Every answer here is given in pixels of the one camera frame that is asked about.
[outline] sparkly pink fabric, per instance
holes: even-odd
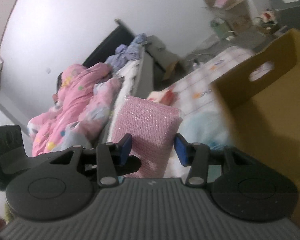
[[[181,121],[179,109],[127,96],[111,138],[118,143],[126,133],[132,134],[130,155],[141,159],[141,168],[126,177],[163,178]]]

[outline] pink blanket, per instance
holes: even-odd
[[[62,73],[58,102],[28,124],[33,156],[54,151],[69,130],[90,141],[99,135],[121,86],[121,80],[109,79],[110,71],[111,66],[98,63],[88,69],[71,65]]]

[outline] white checkered cloth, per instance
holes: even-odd
[[[184,113],[184,117],[202,110],[218,110],[214,103],[209,84],[239,63],[253,56],[253,52],[237,46],[230,47],[212,60],[200,65],[198,69],[186,75],[169,88],[177,93],[178,99],[172,105]],[[272,69],[272,64],[265,63],[255,70],[250,80],[256,80]]]

